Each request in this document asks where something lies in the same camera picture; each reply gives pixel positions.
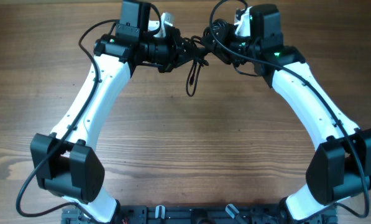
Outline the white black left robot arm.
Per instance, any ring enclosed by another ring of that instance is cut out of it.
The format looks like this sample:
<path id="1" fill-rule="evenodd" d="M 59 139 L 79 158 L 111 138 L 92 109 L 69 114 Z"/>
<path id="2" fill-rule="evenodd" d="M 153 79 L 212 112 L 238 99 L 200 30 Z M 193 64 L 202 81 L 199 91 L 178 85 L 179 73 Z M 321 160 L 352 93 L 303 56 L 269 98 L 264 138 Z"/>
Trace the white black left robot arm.
<path id="1" fill-rule="evenodd" d="M 101 128 L 138 66 L 170 72 L 189 61 L 203 62 L 205 49 L 183 38 L 167 13 L 149 19 L 156 7 L 124 1 L 121 16 L 88 53 L 89 74 L 70 109 L 48 135 L 30 144 L 41 189 L 64 198 L 90 223 L 120 223 L 120 203 L 103 188 L 105 170 L 95 150 Z"/>

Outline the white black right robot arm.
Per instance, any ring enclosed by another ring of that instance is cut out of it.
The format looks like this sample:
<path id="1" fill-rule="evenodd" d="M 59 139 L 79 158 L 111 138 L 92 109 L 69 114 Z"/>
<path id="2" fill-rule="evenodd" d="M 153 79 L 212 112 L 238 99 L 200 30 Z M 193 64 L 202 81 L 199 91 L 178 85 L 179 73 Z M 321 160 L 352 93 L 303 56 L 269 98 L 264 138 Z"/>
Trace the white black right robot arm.
<path id="1" fill-rule="evenodd" d="M 300 51 L 285 45 L 280 12 L 274 4 L 238 9 L 233 23 L 214 16 L 205 30 L 206 47 L 234 68 L 247 62 L 292 108 L 313 146 L 306 183 L 283 198 L 276 223 L 326 223 L 343 200 L 363 195 L 370 211 L 371 129 L 360 129 L 328 97 Z"/>

